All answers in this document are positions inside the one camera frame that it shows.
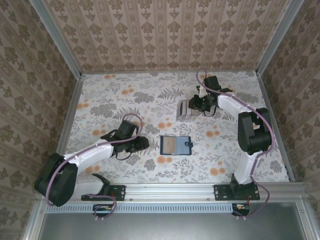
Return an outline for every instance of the black bracket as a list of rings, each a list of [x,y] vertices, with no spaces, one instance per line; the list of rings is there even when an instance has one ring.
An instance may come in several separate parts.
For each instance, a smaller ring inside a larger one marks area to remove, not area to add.
[[[126,196],[126,185],[110,185],[110,182],[99,174],[92,174],[103,182],[102,189],[98,192],[97,196],[111,196],[114,197],[117,202],[125,200]],[[89,197],[87,195],[81,196],[82,201],[112,201],[110,198],[103,197]]]
[[[253,182],[244,185],[239,184],[238,187],[234,188],[233,178],[234,176],[232,175],[230,184],[213,185],[216,201],[260,200],[260,194],[256,184]]]
[[[248,191],[247,195],[243,197],[235,197],[229,184],[213,185],[213,189],[216,201],[246,201],[248,200],[248,195],[250,201],[260,200],[259,192],[256,193],[256,191],[258,191],[257,185],[254,185],[254,188],[251,191]]]
[[[145,136],[138,136],[135,139],[122,143],[112,143],[113,141],[125,140],[132,137],[134,132],[138,132],[139,127],[133,122],[123,120],[118,129],[114,129],[106,135],[103,135],[101,139],[111,142],[113,146],[113,155],[125,151],[126,153],[135,153],[138,151],[145,150],[149,147],[149,141]]]
[[[271,125],[270,114],[265,107],[257,108],[256,111]],[[249,155],[266,151],[271,145],[271,135],[267,125],[252,111],[238,115],[238,143],[241,150]]]

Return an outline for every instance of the table surface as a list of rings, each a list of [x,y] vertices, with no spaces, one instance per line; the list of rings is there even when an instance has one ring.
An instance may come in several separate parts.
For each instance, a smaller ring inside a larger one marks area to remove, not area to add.
[[[256,108],[265,102],[254,72],[209,72],[222,88]],[[218,108],[213,117],[176,121],[177,104],[197,94],[194,72],[83,75],[84,84],[73,121],[67,153],[78,151],[117,129],[124,114],[143,119],[141,135],[150,147],[128,160],[104,159],[82,175],[99,173],[111,183],[229,182],[240,158],[236,120]],[[190,156],[161,156],[160,136],[191,136]],[[262,156],[254,177],[259,182],[288,182],[278,144]]]

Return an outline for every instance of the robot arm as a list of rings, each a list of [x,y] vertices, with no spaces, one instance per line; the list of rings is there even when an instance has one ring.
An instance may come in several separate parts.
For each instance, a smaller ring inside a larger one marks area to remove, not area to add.
[[[204,79],[204,85],[219,92],[231,92],[229,88],[221,88],[216,76]],[[258,116],[232,97],[206,91],[197,87],[199,95],[189,101],[189,108],[200,112],[210,111],[211,107],[221,108],[230,113],[238,124],[238,144],[242,150],[237,169],[231,178],[230,188],[235,198],[248,197],[248,190],[254,189],[251,179],[256,156],[266,151],[271,145],[271,135],[266,124]],[[269,111],[266,108],[255,109],[270,123]]]
[[[50,187],[49,200],[57,207],[60,207],[71,198],[84,199],[88,194],[108,196],[111,186],[110,182],[103,176],[93,174],[89,177],[81,177],[78,175],[95,163],[111,158],[114,155],[117,156],[122,151],[131,154],[147,149],[149,142],[144,136],[138,136],[123,143],[112,143],[113,141],[131,138],[135,130],[138,131],[137,125],[128,120],[123,120],[119,129],[109,132],[94,144],[80,151],[63,156],[58,153],[52,154],[35,181],[35,190],[45,196],[49,181],[55,170],[66,159],[75,156],[74,159],[71,159],[63,166],[61,172],[55,177]]]

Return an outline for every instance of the wallpaper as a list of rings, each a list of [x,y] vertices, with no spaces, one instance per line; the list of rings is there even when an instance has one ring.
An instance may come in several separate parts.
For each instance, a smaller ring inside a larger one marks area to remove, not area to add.
[[[305,0],[263,73],[295,177],[320,220],[320,2]]]
[[[44,0],[86,73],[255,69],[289,0]]]
[[[256,74],[209,72],[223,88],[251,106],[265,106]],[[176,121],[177,105],[197,94],[196,74],[126,73],[83,75],[82,94],[73,121],[67,152],[73,153],[118,129],[123,115],[136,113],[143,119],[142,136],[150,147],[128,160],[104,159],[82,175],[99,173],[112,183],[221,183],[230,182],[241,155],[236,120],[218,108],[213,117]],[[139,123],[132,117],[131,121]],[[160,155],[160,136],[190,136],[192,155]],[[278,145],[263,156],[254,172],[259,182],[288,182]]]
[[[0,1],[0,239],[19,239],[75,79],[27,0]]]

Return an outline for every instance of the black mount plate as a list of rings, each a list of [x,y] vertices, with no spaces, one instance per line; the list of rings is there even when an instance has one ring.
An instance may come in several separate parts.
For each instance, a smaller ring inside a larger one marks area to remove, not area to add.
[[[213,185],[214,189],[214,197],[216,201],[247,201],[248,196],[245,196],[244,198],[235,198],[234,194],[232,193],[232,190],[230,188],[229,184],[218,184],[218,185]],[[249,198],[251,200],[260,200],[260,195],[258,191],[258,186],[254,185],[254,189],[250,191]]]
[[[125,200],[126,196],[126,185],[110,185],[109,188],[109,196],[114,197],[117,202],[121,202]],[[87,195],[83,195],[81,197],[82,201],[112,201],[109,198],[103,198],[103,197],[88,197]]]
[[[113,207],[112,203],[110,203],[110,204],[109,203],[107,203],[107,204],[94,204],[92,206],[92,211],[95,212],[95,210],[96,210],[97,212],[95,213],[95,215],[97,217],[103,218],[109,214],[112,207]]]

